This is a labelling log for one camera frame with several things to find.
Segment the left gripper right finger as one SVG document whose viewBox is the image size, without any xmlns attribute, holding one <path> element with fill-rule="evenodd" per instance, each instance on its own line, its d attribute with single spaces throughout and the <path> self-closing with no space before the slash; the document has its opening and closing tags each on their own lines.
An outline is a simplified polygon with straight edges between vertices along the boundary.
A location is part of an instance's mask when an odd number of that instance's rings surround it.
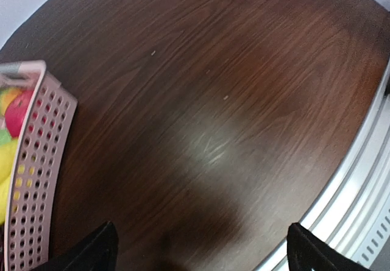
<svg viewBox="0 0 390 271">
<path fill-rule="evenodd" d="M 329 247 L 300 223 L 288 228 L 287 259 L 289 270 L 368 270 Z"/>
</svg>

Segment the yellow toy banana bunch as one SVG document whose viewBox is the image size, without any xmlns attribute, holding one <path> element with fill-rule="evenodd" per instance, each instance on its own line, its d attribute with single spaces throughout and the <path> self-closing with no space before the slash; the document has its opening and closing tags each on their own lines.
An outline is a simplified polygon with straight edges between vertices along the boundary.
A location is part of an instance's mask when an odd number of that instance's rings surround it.
<svg viewBox="0 0 390 271">
<path fill-rule="evenodd" d="M 7 212 L 7 199 L 10 187 L 10 177 L 13 169 L 13 162 L 18 148 L 18 140 L 12 139 L 1 145 L 1 225 L 5 222 Z"/>
</svg>

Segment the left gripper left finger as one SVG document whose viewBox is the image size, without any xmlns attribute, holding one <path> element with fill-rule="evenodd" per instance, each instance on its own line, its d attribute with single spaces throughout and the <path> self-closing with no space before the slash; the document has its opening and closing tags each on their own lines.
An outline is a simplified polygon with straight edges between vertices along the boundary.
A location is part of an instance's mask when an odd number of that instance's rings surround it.
<svg viewBox="0 0 390 271">
<path fill-rule="evenodd" d="M 118 234 L 105 222 L 66 253 L 37 266 L 35 270 L 115 270 Z"/>
</svg>

